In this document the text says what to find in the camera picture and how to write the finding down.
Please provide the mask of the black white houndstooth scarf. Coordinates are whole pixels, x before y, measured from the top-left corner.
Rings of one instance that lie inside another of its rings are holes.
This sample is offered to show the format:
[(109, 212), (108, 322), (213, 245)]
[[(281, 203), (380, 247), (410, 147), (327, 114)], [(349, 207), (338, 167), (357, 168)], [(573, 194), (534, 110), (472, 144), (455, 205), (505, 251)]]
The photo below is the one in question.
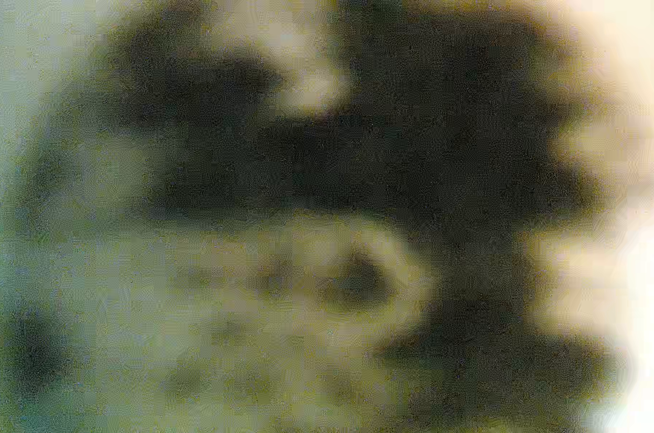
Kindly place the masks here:
[[(0, 432), (601, 432), (608, 99), (515, 2), (18, 6)], [(78, 25), (72, 34), (69, 23)]]

